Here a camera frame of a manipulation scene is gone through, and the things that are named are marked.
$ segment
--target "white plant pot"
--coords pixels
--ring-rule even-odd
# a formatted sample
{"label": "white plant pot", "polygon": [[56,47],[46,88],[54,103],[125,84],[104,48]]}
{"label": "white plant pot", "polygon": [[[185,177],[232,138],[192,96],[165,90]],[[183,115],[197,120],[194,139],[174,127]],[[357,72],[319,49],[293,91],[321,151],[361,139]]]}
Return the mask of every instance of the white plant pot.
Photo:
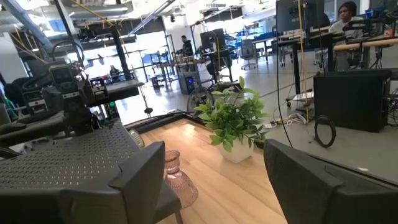
{"label": "white plant pot", "polygon": [[248,139],[244,137],[243,144],[241,144],[238,138],[235,139],[231,152],[225,151],[222,144],[217,147],[224,158],[237,164],[253,154],[254,143],[249,147]]}

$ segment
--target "wooden tabletop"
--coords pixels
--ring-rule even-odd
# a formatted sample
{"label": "wooden tabletop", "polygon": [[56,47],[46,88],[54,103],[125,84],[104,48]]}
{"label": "wooden tabletop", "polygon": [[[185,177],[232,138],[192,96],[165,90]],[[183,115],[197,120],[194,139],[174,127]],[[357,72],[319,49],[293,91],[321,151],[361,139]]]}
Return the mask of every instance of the wooden tabletop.
{"label": "wooden tabletop", "polygon": [[[383,46],[383,45],[395,45],[398,44],[398,37],[392,38],[392,39],[386,39],[386,40],[377,40],[380,38],[383,38],[384,36],[378,36],[374,37],[374,41],[366,40],[366,42],[362,43],[362,47],[376,47],[376,46]],[[333,48],[335,51],[339,50],[351,50],[351,49],[358,49],[360,47],[360,44],[343,44],[343,45],[337,45]]]}
{"label": "wooden tabletop", "polygon": [[[164,141],[180,152],[180,168],[198,188],[195,203],[181,210],[185,224],[285,224],[264,165],[263,150],[233,164],[211,145],[212,130],[181,119],[141,134],[146,145]],[[169,216],[158,224],[175,223]]]}

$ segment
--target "potted plant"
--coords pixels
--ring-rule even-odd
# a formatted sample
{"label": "potted plant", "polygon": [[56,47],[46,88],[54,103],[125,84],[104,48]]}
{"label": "potted plant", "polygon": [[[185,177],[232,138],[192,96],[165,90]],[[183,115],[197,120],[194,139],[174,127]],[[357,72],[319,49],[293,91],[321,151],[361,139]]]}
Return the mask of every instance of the potted plant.
{"label": "potted plant", "polygon": [[[265,141],[261,118],[269,116],[262,112],[264,104],[259,101],[259,93],[244,87],[243,77],[239,78],[239,85],[241,88],[212,92],[218,96],[214,105],[208,100],[195,108],[202,111],[199,118],[206,127],[214,130],[210,135],[212,145],[218,146],[221,155],[234,163],[251,156],[254,142]],[[244,93],[251,93],[253,97],[244,96]]]}

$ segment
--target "black cable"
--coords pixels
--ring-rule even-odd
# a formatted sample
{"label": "black cable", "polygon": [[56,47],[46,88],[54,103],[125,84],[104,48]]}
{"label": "black cable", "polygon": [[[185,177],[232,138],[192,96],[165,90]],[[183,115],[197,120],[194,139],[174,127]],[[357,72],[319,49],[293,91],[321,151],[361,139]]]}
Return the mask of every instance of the black cable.
{"label": "black cable", "polygon": [[33,88],[29,88],[29,86],[31,86],[31,85],[37,83],[38,81],[40,81],[41,79],[43,79],[43,78],[45,78],[45,77],[46,77],[46,75],[45,75],[45,74],[42,74],[41,76],[34,77],[33,79],[26,81],[26,82],[22,85],[23,91],[37,91],[37,90],[41,90],[43,87],[45,87],[45,86],[51,84],[51,83],[52,83],[52,80],[51,80],[51,81],[48,81],[48,82],[45,82],[45,83],[43,83],[43,84],[41,84],[41,85],[39,85],[39,86],[35,86],[35,87],[33,87]]}
{"label": "black cable", "polygon": [[276,85],[277,85],[278,108],[279,108],[280,122],[282,122],[282,125],[283,125],[284,130],[285,130],[285,134],[286,134],[287,140],[289,140],[290,146],[293,147],[292,142],[290,141],[289,135],[287,134],[285,123],[284,123],[284,120],[282,118],[282,112],[280,110],[280,99],[279,99],[279,44],[278,43],[279,43],[279,37],[278,37],[278,15],[276,15],[276,47],[277,47],[277,51],[276,51],[276,83],[277,84]]}
{"label": "black cable", "polygon": [[[331,139],[330,139],[330,141],[329,141],[327,144],[323,143],[322,140],[319,138],[319,135],[318,135],[318,125],[319,125],[319,124],[329,125],[329,127],[330,127],[330,129],[331,129]],[[321,145],[322,147],[328,148],[328,147],[330,147],[330,146],[335,142],[335,139],[336,139],[336,126],[335,126],[335,124],[334,124],[328,117],[326,117],[326,116],[324,116],[324,115],[319,116],[319,117],[315,120],[315,127],[314,127],[314,129],[315,129],[315,140],[316,140],[317,143],[319,143],[319,145]]]}
{"label": "black cable", "polygon": [[58,43],[56,43],[53,47],[52,47],[52,51],[51,51],[51,53],[52,53],[52,60],[55,62],[55,49],[59,46],[59,45],[61,45],[61,44],[64,44],[64,43],[71,43],[72,45],[75,45],[76,47],[78,47],[79,49],[80,49],[80,51],[81,51],[81,61],[79,62],[80,63],[80,65],[81,66],[83,66],[83,62],[85,61],[85,54],[84,54],[84,51],[83,51],[83,47],[81,47],[80,45],[78,45],[76,42],[74,42],[74,41],[71,41],[71,40],[63,40],[63,41],[61,41],[61,42],[58,42]]}

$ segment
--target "man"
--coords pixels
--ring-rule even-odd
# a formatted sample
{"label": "man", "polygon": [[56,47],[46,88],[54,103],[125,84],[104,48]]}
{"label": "man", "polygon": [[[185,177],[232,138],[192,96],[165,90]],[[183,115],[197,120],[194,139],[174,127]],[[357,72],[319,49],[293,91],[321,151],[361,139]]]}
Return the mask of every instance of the man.
{"label": "man", "polygon": [[184,57],[192,56],[193,55],[193,50],[192,50],[192,44],[191,40],[187,40],[187,37],[185,35],[181,36],[181,40],[184,43],[182,45],[182,54]]}

